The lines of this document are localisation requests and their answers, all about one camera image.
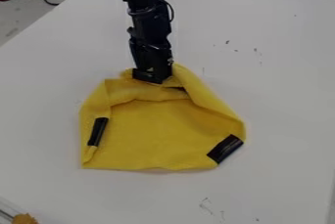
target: dark spot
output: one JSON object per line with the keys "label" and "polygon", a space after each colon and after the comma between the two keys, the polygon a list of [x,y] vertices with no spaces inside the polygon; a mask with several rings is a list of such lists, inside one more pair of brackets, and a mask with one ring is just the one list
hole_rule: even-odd
{"label": "dark spot", "polygon": [[6,37],[12,36],[14,33],[16,33],[19,29],[17,27],[10,30],[8,33],[6,33]]}

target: yellow cloth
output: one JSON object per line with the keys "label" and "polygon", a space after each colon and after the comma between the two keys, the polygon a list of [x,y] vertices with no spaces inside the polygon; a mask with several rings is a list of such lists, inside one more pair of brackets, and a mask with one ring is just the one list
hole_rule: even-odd
{"label": "yellow cloth", "polygon": [[[109,123],[99,147],[88,147],[96,118]],[[84,168],[171,170],[214,168],[207,153],[229,135],[245,140],[239,117],[187,68],[174,64],[163,85],[107,79],[80,111]]]}

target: table surface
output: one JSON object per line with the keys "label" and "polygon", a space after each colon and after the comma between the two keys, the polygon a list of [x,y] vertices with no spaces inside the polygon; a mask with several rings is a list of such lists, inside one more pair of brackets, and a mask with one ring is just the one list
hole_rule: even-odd
{"label": "table surface", "polygon": [[168,0],[175,59],[246,121],[218,169],[84,170],[78,110],[133,66],[121,0],[67,0],[0,50],[0,195],[41,223],[324,223],[333,187],[334,0]]}

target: yellow object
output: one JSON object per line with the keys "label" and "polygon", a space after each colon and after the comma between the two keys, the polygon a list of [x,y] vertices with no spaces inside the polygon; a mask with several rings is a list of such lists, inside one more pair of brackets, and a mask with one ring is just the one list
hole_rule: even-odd
{"label": "yellow object", "polygon": [[[99,147],[89,147],[96,118],[109,119]],[[214,168],[207,153],[229,135],[245,140],[239,117],[190,70],[174,64],[163,85],[107,79],[80,111],[84,168]]]}
{"label": "yellow object", "polygon": [[19,214],[14,217],[12,224],[38,224],[29,214]]}

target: black tape strip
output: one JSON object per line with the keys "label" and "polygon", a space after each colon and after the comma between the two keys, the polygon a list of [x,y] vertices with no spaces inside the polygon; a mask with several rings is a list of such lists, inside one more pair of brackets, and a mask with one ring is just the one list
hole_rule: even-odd
{"label": "black tape strip", "polygon": [[243,142],[234,135],[229,135],[222,142],[216,145],[207,156],[213,159],[217,164],[233,154],[243,145]]}
{"label": "black tape strip", "polygon": [[91,138],[89,138],[87,146],[99,147],[99,144],[104,134],[107,123],[108,123],[107,118],[96,118],[95,119]]}

